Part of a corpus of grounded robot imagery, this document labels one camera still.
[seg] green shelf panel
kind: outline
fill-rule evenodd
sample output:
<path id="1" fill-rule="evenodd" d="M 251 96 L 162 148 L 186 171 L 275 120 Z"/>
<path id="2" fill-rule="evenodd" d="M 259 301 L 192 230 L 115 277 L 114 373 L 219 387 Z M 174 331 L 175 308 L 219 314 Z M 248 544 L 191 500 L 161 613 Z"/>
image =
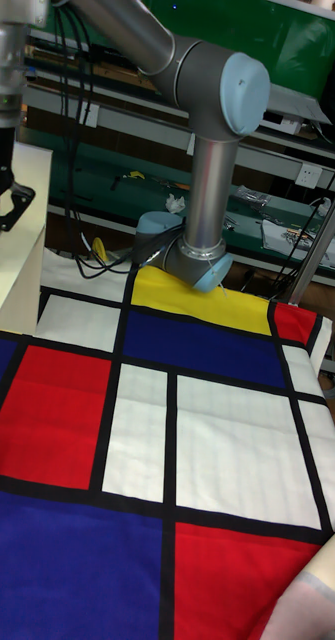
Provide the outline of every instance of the green shelf panel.
<path id="1" fill-rule="evenodd" d="M 269 0 L 145 4 L 172 31 L 243 51 L 266 65 L 272 82 L 320 98 L 335 60 L 335 21 Z M 54 32 L 52 9 L 45 30 Z M 67 23 L 66 31 L 73 38 Z M 88 31 L 92 42 L 109 44 L 92 28 Z"/>

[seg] white fabric patch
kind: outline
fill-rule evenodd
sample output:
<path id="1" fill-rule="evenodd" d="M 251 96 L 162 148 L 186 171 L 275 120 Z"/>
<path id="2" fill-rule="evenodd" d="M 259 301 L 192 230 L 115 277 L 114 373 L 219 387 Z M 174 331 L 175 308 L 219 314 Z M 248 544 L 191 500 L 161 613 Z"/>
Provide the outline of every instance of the white fabric patch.
<path id="1" fill-rule="evenodd" d="M 299 347 L 283 347 L 295 391 L 323 397 L 307 351 Z"/>
<path id="2" fill-rule="evenodd" d="M 122 365 L 103 491 L 163 501 L 167 374 Z"/>
<path id="3" fill-rule="evenodd" d="M 335 426 L 327 407 L 310 402 L 299 404 L 335 531 Z"/>
<path id="4" fill-rule="evenodd" d="M 36 337 L 112 352 L 120 313 L 119 309 L 52 295 Z"/>
<path id="5" fill-rule="evenodd" d="M 335 442 L 335 426 L 328 407 L 302 400 L 299 406 L 308 437 L 326 438 Z"/>
<path id="6" fill-rule="evenodd" d="M 320 529 L 288 399 L 179 376 L 177 504 Z"/>
<path id="7" fill-rule="evenodd" d="M 331 334 L 332 334 L 332 320 L 329 320 L 328 318 L 323 318 L 322 326 L 317 336 L 317 340 L 316 340 L 315 346 L 313 347 L 311 358 L 310 358 L 312 367 L 315 371 L 316 376 L 318 376 L 319 374 L 319 370 L 322 365 L 322 360 L 325 357 L 327 347 L 331 340 Z"/>
<path id="8" fill-rule="evenodd" d="M 121 265 L 121 271 L 128 271 L 130 263 Z M 127 275 L 104 273 L 94 280 L 84 280 L 74 260 L 61 258 L 53 251 L 44 250 L 41 285 L 62 291 L 72 291 L 86 296 L 122 302 Z"/>

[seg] cable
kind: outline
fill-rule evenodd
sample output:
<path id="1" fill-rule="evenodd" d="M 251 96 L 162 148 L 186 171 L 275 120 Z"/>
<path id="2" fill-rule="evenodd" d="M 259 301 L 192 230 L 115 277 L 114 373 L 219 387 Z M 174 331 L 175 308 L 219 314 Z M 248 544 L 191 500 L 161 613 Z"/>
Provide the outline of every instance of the cable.
<path id="1" fill-rule="evenodd" d="M 325 194 L 327 194 L 328 191 L 330 190 L 334 180 L 335 180 L 335 172 L 334 172 L 334 174 L 333 174 L 333 176 L 332 176 L 332 178 L 331 178 L 331 180 L 330 180 L 330 182 L 329 182 L 329 184 L 328 184 L 328 186 L 327 186 L 327 188 L 325 190 Z M 311 222 L 312 222 L 314 216 L 316 215 L 316 213 L 318 211 L 318 208 L 319 208 L 321 202 L 323 201 L 324 197 L 326 197 L 326 196 L 322 196 L 321 198 L 319 198 L 316 201 L 317 204 L 316 204 L 314 210 L 312 211 L 310 217 L 308 218 L 308 220 L 305 223 L 302 231 L 300 232 L 300 234 L 299 234 L 299 236 L 297 238 L 297 241 L 293 245 L 289 256 L 287 257 L 287 259 L 285 260 L 284 264 L 282 265 L 282 268 L 281 268 L 277 278 L 274 280 L 274 284 L 272 286 L 272 291 L 276 289 L 276 286 L 278 284 L 279 284 L 279 286 L 278 286 L 277 293 L 272 296 L 271 300 L 273 300 L 275 297 L 280 295 L 287 288 L 287 286 L 289 286 L 289 284 L 291 283 L 291 280 L 293 281 L 293 279 L 296 277 L 297 273 L 299 272 L 299 270 L 300 270 L 300 268 L 301 268 L 301 266 L 303 264 L 303 261 L 295 269 L 293 269 L 293 271 L 291 271 L 291 273 L 285 275 L 282 278 L 283 272 L 285 271 L 285 269 L 287 269 L 288 265 L 290 264 L 291 259 L 292 259 L 293 255 L 294 255 L 294 253 L 295 253 L 295 251 L 296 251 L 296 249 L 298 247 L 298 244 L 299 244 L 300 240 L 302 239 L 303 235 L 305 234 L 306 230 L 308 229 L 309 225 L 311 224 Z"/>
<path id="2" fill-rule="evenodd" d="M 67 4 L 67 2 L 69 2 L 69 0 L 59 0 L 59 2 L 52 1 L 52 7 L 54 9 L 60 9 L 60 7 L 64 7 L 64 5 Z"/>
<path id="3" fill-rule="evenodd" d="M 65 202 L 65 215 L 66 215 L 66 221 L 67 221 L 67 230 L 68 230 L 68 235 L 70 237 L 70 242 L 71 242 L 71 248 L 72 248 L 72 254 L 74 259 L 76 260 L 76 264 L 77 267 L 80 271 L 80 274 L 83 278 L 85 279 L 93 279 L 96 278 L 100 275 L 102 275 L 103 273 L 106 273 L 107 271 L 111 271 L 113 269 L 113 267 L 118 266 L 120 264 L 122 264 L 123 262 L 125 262 L 127 260 L 128 255 L 126 254 L 123 258 L 116 260 L 115 262 L 113 262 L 112 264 L 105 264 L 103 263 L 103 261 L 101 261 L 99 259 L 99 256 L 97 257 L 97 261 L 99 263 L 99 266 L 96 265 L 92 265 L 89 264 L 87 262 L 85 262 L 83 260 L 83 258 L 81 258 L 77 251 L 76 251 L 76 245 L 75 245 L 75 241 L 74 241 L 74 236 L 73 236 L 73 230 L 72 230 L 72 224 L 71 224 L 71 211 L 73 213 L 74 219 L 77 223 L 77 227 L 80 233 L 80 237 L 82 239 L 82 241 L 84 241 L 84 244 L 86 245 L 87 248 L 90 249 L 87 241 L 85 241 L 85 236 L 83 234 L 83 232 L 81 231 L 80 228 L 80 224 L 81 224 L 81 219 L 79 216 L 79 213 L 76 210 L 75 207 L 75 202 L 74 202 L 74 167 L 75 167 L 75 160 L 76 160 L 76 155 L 77 155 L 77 151 L 78 151 L 78 146 L 79 146 L 79 126 L 80 126 L 80 119 L 81 119 L 81 113 L 82 113 L 82 106 L 83 106 L 83 99 L 84 99 L 84 80 L 83 80 L 83 73 L 84 73 L 84 69 L 83 69 L 83 60 L 82 60 L 82 55 L 83 55 L 83 47 L 82 47 L 82 42 L 81 42 L 81 38 L 80 35 L 78 33 L 78 28 L 76 26 L 76 23 L 74 22 L 74 18 L 76 18 L 76 20 L 79 22 L 80 26 L 82 27 L 85 35 L 87 35 L 87 40 L 88 43 L 90 43 L 89 41 L 89 37 L 88 37 L 88 33 L 87 30 L 85 30 L 84 25 L 81 21 L 81 19 L 79 18 L 79 16 L 77 17 L 76 13 L 74 11 L 70 11 L 69 8 L 64 7 L 62 10 L 63 15 L 67 18 L 67 20 L 69 21 L 71 28 L 73 30 L 75 39 L 76 39 L 76 43 L 77 43 L 77 48 L 78 48 L 78 53 L 79 53 L 79 78 L 80 78 L 80 91 L 79 91 L 79 96 L 78 96 L 78 104 L 77 104 L 77 113 L 76 113 L 76 118 L 74 121 L 74 126 L 73 126 L 73 133 L 72 133 L 72 138 L 70 140 L 70 136 L 69 136 L 69 122 L 68 122 L 68 104 L 69 104 L 69 90 L 68 90 L 68 73 L 67 73 L 67 65 L 68 65 L 68 54 L 67 54 L 67 46 L 66 46 L 66 34 L 65 34 L 65 30 L 64 30 L 64 26 L 63 26 L 63 20 L 62 20 L 62 16 L 60 13 L 60 10 L 56 11 L 56 20 L 61 32 L 61 39 L 62 39 L 62 48 L 63 48 L 63 57 L 64 57 L 64 74 L 65 74 L 65 102 L 64 102 L 64 115 L 66 118 L 66 123 L 67 123 L 67 136 L 66 136 L 66 147 L 67 147 L 67 157 L 68 157 L 68 188 L 67 188 L 67 193 L 66 193 L 66 202 Z M 93 95 L 93 76 L 91 75 L 90 78 L 90 95 L 89 95 L 89 99 L 87 102 L 87 108 L 86 108 L 86 112 L 84 115 L 84 120 L 83 120 L 83 125 L 85 126 L 87 118 L 88 118 L 88 113 L 90 110 L 90 105 L 91 105 L 91 101 L 92 101 L 92 95 Z M 87 276 L 83 270 L 83 266 L 92 270 L 95 270 L 97 273 L 95 273 L 94 275 L 90 275 Z"/>
<path id="4" fill-rule="evenodd" d="M 325 136 L 325 134 L 322 131 L 322 127 L 320 125 L 319 122 L 312 122 L 312 128 L 315 129 L 315 131 L 317 131 L 317 133 L 319 133 L 319 135 L 321 136 L 321 138 L 323 138 L 326 142 L 328 142 L 328 144 L 334 145 L 335 143 L 330 140 L 329 138 L 327 138 L 327 136 Z"/>

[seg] red rectangle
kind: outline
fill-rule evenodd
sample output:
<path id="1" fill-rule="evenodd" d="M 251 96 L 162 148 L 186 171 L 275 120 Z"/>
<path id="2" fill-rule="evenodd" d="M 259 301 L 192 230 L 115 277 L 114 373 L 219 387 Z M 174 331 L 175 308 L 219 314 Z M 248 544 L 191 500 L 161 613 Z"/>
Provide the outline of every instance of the red rectangle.
<path id="1" fill-rule="evenodd" d="M 302 542 L 177 524 L 174 640 L 260 637 L 256 631 L 266 613 L 268 619 L 318 550 Z"/>
<path id="2" fill-rule="evenodd" d="M 297 340 L 307 345 L 317 314 L 299 307 L 278 302 L 274 320 L 278 335 L 282 340 Z"/>
<path id="3" fill-rule="evenodd" d="M 110 367 L 28 347 L 0 412 L 0 475 L 88 489 Z"/>

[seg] yellow fabric patch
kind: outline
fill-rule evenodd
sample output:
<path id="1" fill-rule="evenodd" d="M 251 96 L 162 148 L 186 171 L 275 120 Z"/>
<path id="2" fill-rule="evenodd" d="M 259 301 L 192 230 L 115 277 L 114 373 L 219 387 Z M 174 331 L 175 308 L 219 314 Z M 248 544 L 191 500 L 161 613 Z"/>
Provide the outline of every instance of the yellow fabric patch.
<path id="1" fill-rule="evenodd" d="M 223 327 L 271 335 L 267 300 L 238 291 L 226 290 L 226 294 L 227 298 L 221 287 L 211 293 L 201 293 L 160 269 L 144 267 L 135 281 L 132 304 L 193 316 Z"/>

